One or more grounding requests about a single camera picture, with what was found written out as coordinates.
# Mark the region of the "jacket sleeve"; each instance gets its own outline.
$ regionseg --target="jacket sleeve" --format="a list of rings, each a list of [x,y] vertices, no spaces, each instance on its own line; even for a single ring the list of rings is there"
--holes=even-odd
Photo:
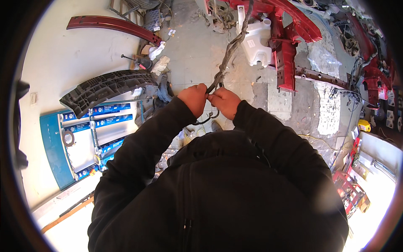
[[[233,123],[257,142],[270,165],[305,195],[314,211],[327,217],[345,242],[346,212],[330,169],[317,150],[274,116],[245,100],[238,105]]]
[[[98,236],[108,222],[132,201],[155,174],[155,165],[183,127],[196,121],[182,100],[175,97],[157,115],[126,137],[114,160],[106,164],[94,193],[88,250],[94,251]]]

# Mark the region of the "hand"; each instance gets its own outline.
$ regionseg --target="hand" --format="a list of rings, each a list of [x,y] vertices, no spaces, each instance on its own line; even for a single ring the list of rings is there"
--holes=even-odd
[[[207,86],[204,83],[200,83],[182,90],[178,94],[178,98],[186,104],[196,118],[199,118],[206,105],[206,91]]]
[[[233,92],[223,87],[217,89],[213,94],[209,94],[207,99],[212,105],[228,119],[234,120],[237,108],[241,99]]]

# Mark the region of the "shoe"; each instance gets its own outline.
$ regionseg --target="shoe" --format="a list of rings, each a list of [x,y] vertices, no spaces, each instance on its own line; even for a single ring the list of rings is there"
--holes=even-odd
[[[211,131],[212,132],[217,132],[217,131],[222,131],[222,127],[217,121],[212,121],[211,122]]]

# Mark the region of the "black jacket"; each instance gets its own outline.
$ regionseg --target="black jacket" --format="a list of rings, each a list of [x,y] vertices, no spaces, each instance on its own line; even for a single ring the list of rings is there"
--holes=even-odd
[[[246,101],[237,130],[194,139],[147,185],[195,120],[174,98],[124,140],[95,190],[89,251],[343,250],[347,218],[326,163]]]

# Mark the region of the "yellow container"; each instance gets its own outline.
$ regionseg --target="yellow container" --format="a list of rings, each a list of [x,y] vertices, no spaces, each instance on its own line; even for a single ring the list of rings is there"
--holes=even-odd
[[[363,130],[363,131],[371,131],[370,123],[368,121],[366,121],[366,120],[363,120],[363,119],[360,119],[358,121],[358,127],[359,127],[360,130]]]

